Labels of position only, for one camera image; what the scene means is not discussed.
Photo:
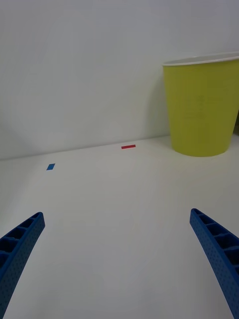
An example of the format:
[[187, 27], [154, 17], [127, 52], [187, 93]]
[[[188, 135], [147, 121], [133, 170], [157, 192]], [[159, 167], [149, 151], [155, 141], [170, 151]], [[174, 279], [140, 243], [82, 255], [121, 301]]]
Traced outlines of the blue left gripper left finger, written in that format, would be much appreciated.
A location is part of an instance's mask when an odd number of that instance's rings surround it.
[[3, 318], [12, 294], [39, 238], [45, 221], [38, 212], [0, 239], [0, 318]]

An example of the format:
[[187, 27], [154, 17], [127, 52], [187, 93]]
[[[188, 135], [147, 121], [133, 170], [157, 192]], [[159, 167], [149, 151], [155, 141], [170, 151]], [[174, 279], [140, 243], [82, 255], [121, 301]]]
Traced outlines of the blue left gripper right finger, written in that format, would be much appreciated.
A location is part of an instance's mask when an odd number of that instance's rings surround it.
[[239, 238], [193, 208], [193, 228], [235, 319], [239, 318]]

